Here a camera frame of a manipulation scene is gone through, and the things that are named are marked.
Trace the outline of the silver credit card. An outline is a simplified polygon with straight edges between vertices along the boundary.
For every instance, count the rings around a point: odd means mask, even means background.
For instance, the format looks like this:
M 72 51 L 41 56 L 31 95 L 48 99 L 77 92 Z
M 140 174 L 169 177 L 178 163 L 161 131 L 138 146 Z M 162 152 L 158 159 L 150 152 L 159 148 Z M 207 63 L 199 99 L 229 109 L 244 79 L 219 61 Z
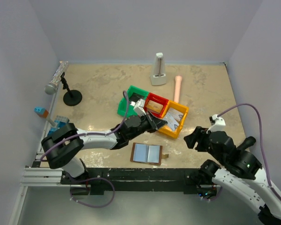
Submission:
M 179 127 L 179 123 L 175 120 L 175 118 L 167 112 L 165 116 L 163 117 L 163 120 L 167 122 L 167 126 L 175 132 L 176 129 Z

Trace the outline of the brown leather card holder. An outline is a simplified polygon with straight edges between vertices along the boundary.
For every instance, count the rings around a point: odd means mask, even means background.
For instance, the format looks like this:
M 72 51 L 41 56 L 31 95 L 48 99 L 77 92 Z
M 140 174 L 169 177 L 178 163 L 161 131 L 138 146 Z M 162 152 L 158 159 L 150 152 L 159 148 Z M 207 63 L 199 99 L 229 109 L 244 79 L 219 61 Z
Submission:
M 169 154 L 163 153 L 163 146 L 133 143 L 130 161 L 148 165 L 160 166 L 162 159 L 168 159 Z

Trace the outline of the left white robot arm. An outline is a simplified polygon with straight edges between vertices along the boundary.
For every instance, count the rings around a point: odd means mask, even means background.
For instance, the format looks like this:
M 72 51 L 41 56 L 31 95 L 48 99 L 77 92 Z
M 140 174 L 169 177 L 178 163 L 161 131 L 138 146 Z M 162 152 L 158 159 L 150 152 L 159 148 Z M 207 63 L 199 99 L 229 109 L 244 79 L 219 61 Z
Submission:
M 76 157 L 79 151 L 118 150 L 127 146 L 132 139 L 141 134 L 154 133 L 165 125 L 167 121 L 151 113 L 130 116 L 107 131 L 88 133 L 76 128 L 73 123 L 68 123 L 41 141 L 44 154 L 40 160 L 46 159 L 51 169 L 61 168 L 72 178 L 77 178 L 86 173 L 85 164 Z

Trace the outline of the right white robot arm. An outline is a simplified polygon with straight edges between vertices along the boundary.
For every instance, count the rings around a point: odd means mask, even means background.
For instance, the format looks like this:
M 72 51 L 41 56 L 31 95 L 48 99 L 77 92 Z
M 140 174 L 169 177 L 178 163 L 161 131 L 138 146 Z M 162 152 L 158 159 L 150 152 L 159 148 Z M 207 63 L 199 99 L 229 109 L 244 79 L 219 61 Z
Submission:
M 281 191 L 267 179 L 265 167 L 246 150 L 255 144 L 255 138 L 250 136 L 236 146 L 224 131 L 196 127 L 184 141 L 188 148 L 215 158 L 206 160 L 193 177 L 198 186 L 209 182 L 219 185 L 244 201 L 263 224 L 281 225 Z

